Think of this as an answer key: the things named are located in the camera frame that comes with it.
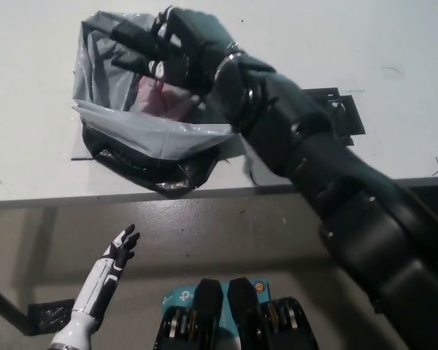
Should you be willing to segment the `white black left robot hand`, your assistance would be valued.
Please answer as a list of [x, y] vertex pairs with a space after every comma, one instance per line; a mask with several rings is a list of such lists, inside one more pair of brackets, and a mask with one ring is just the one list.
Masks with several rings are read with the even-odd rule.
[[126, 263], [134, 256], [140, 233], [129, 225], [109, 244], [94, 263], [73, 306], [73, 311], [88, 315], [100, 325], [117, 289]]

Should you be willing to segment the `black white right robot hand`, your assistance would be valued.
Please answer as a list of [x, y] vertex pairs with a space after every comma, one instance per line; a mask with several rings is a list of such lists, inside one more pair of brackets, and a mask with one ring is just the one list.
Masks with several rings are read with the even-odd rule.
[[159, 12], [147, 32], [143, 73], [170, 85], [209, 95], [221, 109], [239, 111], [245, 104], [237, 64], [245, 57], [217, 17], [170, 6]]

